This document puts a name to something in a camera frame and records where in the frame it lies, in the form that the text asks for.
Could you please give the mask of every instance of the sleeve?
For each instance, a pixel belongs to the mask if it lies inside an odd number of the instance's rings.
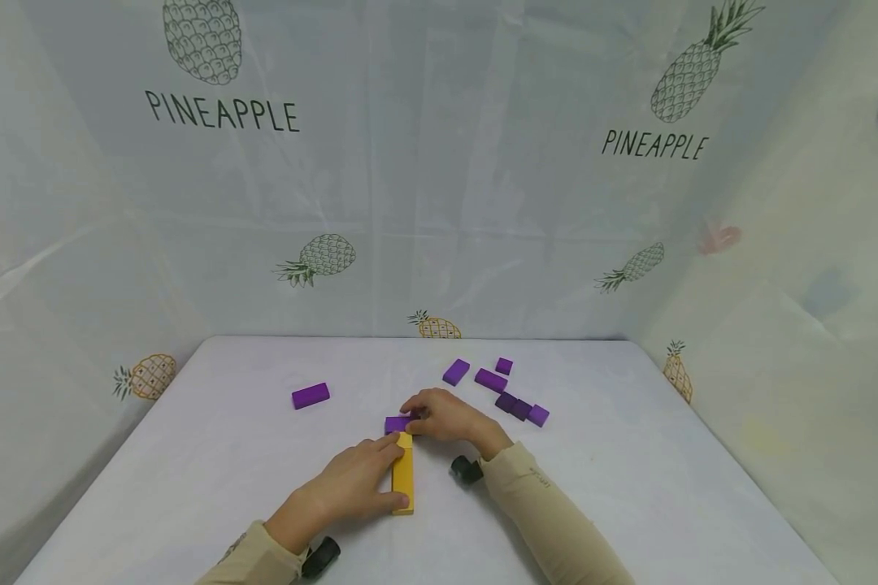
[[[523,444],[481,461],[488,491],[511,518],[552,585],[634,585],[601,532]]]
[[[289,585],[299,578],[305,560],[306,552],[292,554],[257,521],[195,585]]]

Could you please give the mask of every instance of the orange pineapple print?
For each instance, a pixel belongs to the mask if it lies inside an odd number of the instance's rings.
[[[425,310],[417,310],[415,314],[407,318],[409,323],[419,325],[420,337],[435,337],[439,339],[462,339],[462,332],[451,321],[443,318],[431,318]]]
[[[114,396],[123,400],[136,394],[147,400],[156,400],[176,377],[176,359],[165,353],[144,357],[132,370],[120,366],[114,372]]]
[[[683,359],[680,359],[680,352],[686,349],[683,341],[671,341],[667,346],[667,363],[663,364],[663,376],[673,384],[676,392],[680,393],[689,405],[693,400],[693,383],[686,374],[686,368],[683,365]]]

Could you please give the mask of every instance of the yellow block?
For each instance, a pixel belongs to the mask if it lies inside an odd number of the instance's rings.
[[[397,444],[403,449],[403,456],[393,463],[391,489],[394,492],[406,493],[410,505],[405,509],[394,510],[394,516],[407,516],[413,513],[413,437],[401,432]]]

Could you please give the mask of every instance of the fabric backdrop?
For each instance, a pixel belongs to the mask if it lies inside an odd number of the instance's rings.
[[[878,2],[0,0],[0,583],[217,333],[636,340],[878,583]]]

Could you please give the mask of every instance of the dark purple block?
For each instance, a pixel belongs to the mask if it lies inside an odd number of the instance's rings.
[[[517,396],[512,396],[506,392],[501,392],[501,396],[499,396],[494,402],[495,406],[506,413],[511,412],[511,408],[513,408],[515,404],[517,404]]]
[[[447,384],[458,386],[459,382],[462,381],[462,377],[465,376],[465,372],[471,367],[471,364],[463,359],[456,359],[455,363],[449,367],[449,370],[446,370],[446,373],[441,375],[441,379]]]
[[[526,420],[527,414],[530,414],[531,410],[532,410],[531,405],[526,404],[526,402],[524,402],[524,401],[518,400],[511,407],[511,414],[513,414],[515,417],[519,418],[520,420]]]
[[[317,402],[326,401],[329,398],[332,398],[332,395],[328,393],[328,385],[325,382],[317,383],[315,386],[293,392],[293,407],[299,410],[306,406],[315,405]]]
[[[549,410],[546,410],[546,408],[543,408],[539,405],[533,405],[533,407],[530,409],[530,414],[527,414],[527,420],[537,425],[538,427],[543,427],[543,423],[545,423],[546,419],[549,417]]]
[[[495,392],[501,393],[504,388],[507,388],[507,379],[502,378],[499,375],[494,374],[484,368],[478,370],[477,374],[475,374],[475,381],[481,386],[492,389]]]
[[[500,371],[503,375],[511,375],[511,368],[514,363],[510,359],[503,357],[498,358],[498,365],[494,366],[495,371]]]
[[[386,417],[384,418],[384,435],[390,435],[391,432],[404,432],[406,425],[411,420],[419,420],[419,417]]]

